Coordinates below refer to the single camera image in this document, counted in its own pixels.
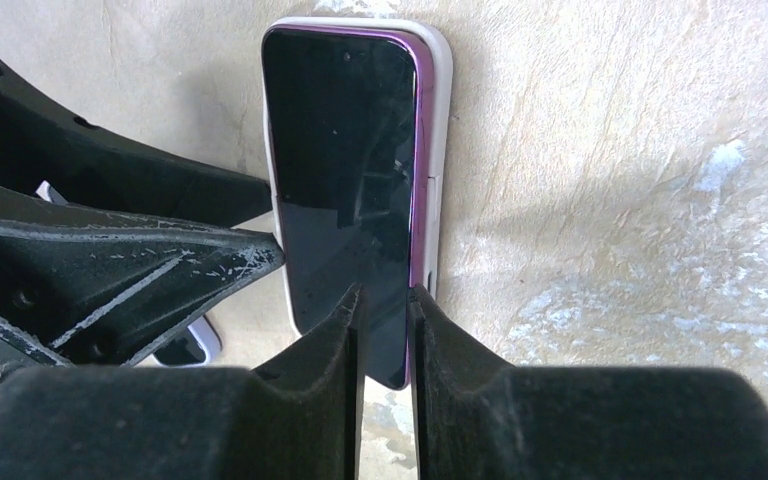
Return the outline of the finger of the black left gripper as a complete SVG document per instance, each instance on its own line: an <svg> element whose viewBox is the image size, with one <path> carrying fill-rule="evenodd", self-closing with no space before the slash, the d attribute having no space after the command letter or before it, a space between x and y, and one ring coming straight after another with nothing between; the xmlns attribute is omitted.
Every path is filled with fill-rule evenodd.
<svg viewBox="0 0 768 480"><path fill-rule="evenodd" d="M0 187L0 372L138 364L282 262L269 233Z"/></svg>
<svg viewBox="0 0 768 480"><path fill-rule="evenodd" d="M78 205L227 228L272 208L267 181L93 125L0 60L0 187L42 182Z"/></svg>

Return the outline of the clear white phone case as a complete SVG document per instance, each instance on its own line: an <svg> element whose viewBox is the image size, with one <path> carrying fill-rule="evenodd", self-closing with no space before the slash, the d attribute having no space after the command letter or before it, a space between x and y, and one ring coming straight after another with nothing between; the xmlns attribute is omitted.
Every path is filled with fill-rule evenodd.
<svg viewBox="0 0 768 480"><path fill-rule="evenodd" d="M423 263L411 269L411 278L421 279L431 294L437 291L438 251L440 238L440 214L442 209L442 181L445 170L448 115L450 111L453 80L453 58L448 41L431 25L388 18L352 17L285 17L273 22L266 30L268 35L280 30L311 33L357 33L373 36L393 36L397 33L415 38L428 57L419 70L433 77L427 88L433 97L425 102L426 110L418 114L424 128L428 179L426 194L421 199L424 207Z"/></svg>

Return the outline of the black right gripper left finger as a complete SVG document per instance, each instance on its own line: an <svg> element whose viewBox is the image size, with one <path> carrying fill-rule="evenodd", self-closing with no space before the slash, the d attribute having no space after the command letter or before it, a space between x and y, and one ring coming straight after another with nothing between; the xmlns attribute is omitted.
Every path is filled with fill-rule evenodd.
<svg viewBox="0 0 768 480"><path fill-rule="evenodd" d="M0 479L354 479L365 295L254 369L34 367L0 387Z"/></svg>

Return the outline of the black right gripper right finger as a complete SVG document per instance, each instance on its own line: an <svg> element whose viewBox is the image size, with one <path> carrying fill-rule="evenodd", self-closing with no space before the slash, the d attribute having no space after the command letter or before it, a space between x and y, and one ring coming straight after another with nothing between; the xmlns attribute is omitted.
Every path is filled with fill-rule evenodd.
<svg viewBox="0 0 768 480"><path fill-rule="evenodd" d="M768 409L740 375L516 366L408 297L423 479L768 479Z"/></svg>

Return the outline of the purple-edged black phone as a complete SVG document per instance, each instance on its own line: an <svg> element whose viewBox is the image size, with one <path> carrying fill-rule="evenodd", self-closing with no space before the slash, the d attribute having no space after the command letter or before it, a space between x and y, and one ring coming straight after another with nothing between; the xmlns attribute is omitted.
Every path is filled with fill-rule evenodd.
<svg viewBox="0 0 768 480"><path fill-rule="evenodd" d="M261 59L294 323L312 330L361 285L367 375L403 389L408 291L425 275L431 50L405 31L283 24Z"/></svg>

